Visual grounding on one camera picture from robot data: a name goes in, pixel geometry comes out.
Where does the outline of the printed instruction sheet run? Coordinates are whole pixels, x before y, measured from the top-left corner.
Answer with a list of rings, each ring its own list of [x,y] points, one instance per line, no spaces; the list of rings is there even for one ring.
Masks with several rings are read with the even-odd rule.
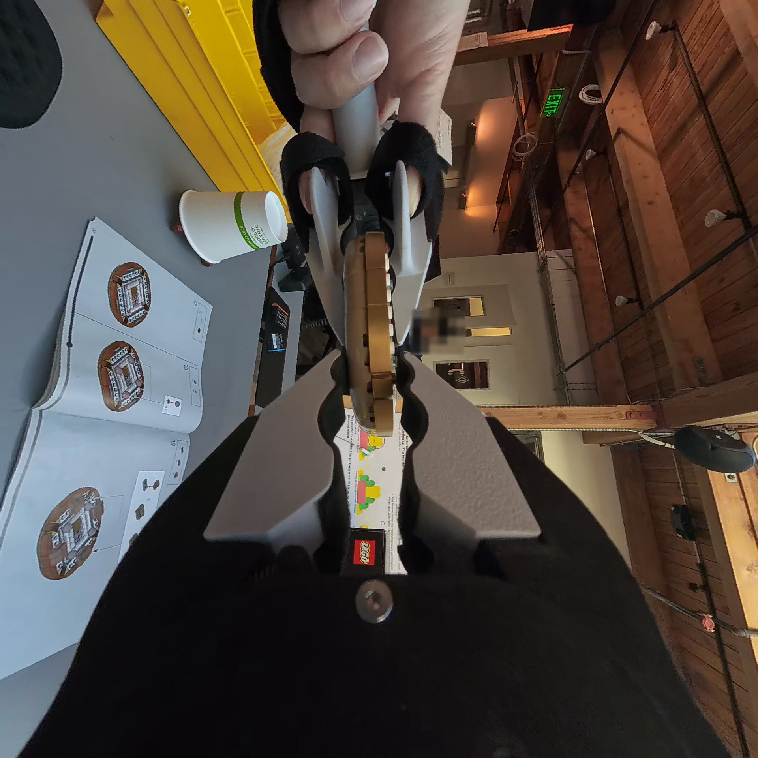
[[[340,452],[352,529],[384,533],[384,572],[406,574],[400,558],[400,491],[405,455],[411,440],[402,429],[400,413],[394,414],[394,430],[381,437],[361,428],[352,409],[334,443]]]

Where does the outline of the black lego set box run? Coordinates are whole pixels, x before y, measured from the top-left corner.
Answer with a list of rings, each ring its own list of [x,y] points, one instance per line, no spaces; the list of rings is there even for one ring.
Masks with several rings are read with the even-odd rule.
[[[371,578],[384,575],[386,536],[384,529],[351,528],[343,573]]]

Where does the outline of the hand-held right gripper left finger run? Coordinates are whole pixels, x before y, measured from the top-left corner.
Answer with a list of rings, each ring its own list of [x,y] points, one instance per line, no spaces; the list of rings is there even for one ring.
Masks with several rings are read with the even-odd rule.
[[[255,417],[206,540],[298,546],[320,570],[341,570],[349,506],[334,440],[346,388],[346,355],[335,349]]]

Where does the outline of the lego instruction booklet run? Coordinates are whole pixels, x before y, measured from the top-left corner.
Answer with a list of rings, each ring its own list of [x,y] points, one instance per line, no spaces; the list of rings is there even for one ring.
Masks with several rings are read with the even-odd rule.
[[[1,677],[77,643],[117,564],[182,483],[212,306],[87,226],[2,500]]]

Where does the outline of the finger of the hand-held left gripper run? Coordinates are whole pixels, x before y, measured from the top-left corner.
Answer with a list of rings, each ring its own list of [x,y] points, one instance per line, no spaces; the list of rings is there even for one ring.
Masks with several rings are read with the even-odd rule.
[[[412,318],[418,308],[424,280],[431,260],[432,242],[428,239],[424,215],[411,218],[410,193],[406,167],[396,163],[392,181],[393,251],[390,267],[395,275],[391,306],[395,341],[402,345],[407,338]]]
[[[315,225],[309,232],[308,267],[328,323],[339,345],[346,349],[345,257],[340,245],[336,180],[313,167],[308,186]]]

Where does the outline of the black hanging speaker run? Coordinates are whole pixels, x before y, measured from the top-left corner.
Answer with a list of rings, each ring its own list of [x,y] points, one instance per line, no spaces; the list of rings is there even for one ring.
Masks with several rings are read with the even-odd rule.
[[[756,464],[755,452],[724,431],[688,425],[673,436],[674,448],[688,461],[709,471],[739,474]]]

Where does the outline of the black wrist rest pad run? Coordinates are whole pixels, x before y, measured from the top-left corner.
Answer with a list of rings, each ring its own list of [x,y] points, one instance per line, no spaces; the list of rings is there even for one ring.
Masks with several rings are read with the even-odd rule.
[[[1,2],[1,127],[39,121],[62,81],[62,55],[34,1]]]

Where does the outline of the gold round lego base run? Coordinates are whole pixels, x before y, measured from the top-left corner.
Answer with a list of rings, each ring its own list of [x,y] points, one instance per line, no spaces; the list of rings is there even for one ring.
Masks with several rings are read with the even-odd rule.
[[[350,242],[344,269],[345,349],[349,394],[362,430],[394,431],[394,332],[387,244],[382,231]]]

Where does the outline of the person's left hand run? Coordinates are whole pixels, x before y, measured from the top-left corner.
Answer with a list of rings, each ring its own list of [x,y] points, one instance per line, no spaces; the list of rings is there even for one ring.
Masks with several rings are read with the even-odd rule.
[[[459,1],[285,1],[278,15],[304,104],[300,130],[334,137],[333,111],[375,85],[380,119],[437,127],[469,8]]]

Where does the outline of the black desk mat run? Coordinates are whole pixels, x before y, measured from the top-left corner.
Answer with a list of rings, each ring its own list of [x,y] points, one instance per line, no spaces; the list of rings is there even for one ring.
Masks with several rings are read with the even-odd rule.
[[[264,308],[261,316],[261,329],[259,333],[259,360],[258,360],[258,374],[255,380],[255,398],[254,405],[259,408],[265,408],[274,400],[276,400],[283,388],[283,372],[285,367],[285,353],[267,353],[265,348],[265,332],[287,332],[287,342],[289,335],[289,328],[287,330],[272,329],[270,323],[270,304],[271,302],[278,302],[281,306],[286,307],[289,310],[289,306],[282,299],[279,292],[270,287],[267,291],[266,299],[264,302]]]

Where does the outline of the white paper cup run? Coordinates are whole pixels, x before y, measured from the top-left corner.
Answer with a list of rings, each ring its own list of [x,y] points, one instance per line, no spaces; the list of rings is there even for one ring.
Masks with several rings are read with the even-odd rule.
[[[285,242],[287,215],[276,193],[187,190],[179,222],[195,253],[213,264]]]

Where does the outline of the yellow plastic bin stack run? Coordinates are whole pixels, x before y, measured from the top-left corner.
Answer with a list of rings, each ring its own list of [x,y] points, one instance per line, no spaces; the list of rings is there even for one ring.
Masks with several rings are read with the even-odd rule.
[[[96,21],[222,192],[271,191],[294,132],[261,75],[252,1],[106,1]]]

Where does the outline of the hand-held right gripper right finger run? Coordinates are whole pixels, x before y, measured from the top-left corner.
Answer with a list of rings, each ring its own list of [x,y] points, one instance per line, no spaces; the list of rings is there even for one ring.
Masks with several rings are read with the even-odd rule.
[[[411,440],[400,493],[406,570],[473,570],[480,544],[534,540],[538,525],[488,417],[411,353],[398,361]]]

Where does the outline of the black power adapter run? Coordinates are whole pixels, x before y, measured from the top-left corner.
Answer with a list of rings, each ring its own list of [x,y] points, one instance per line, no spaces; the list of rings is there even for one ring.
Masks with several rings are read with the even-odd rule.
[[[295,235],[294,241],[286,241],[281,246],[283,262],[287,265],[287,273],[278,280],[279,291],[282,293],[305,292],[312,283],[312,276],[306,261],[306,253]]]

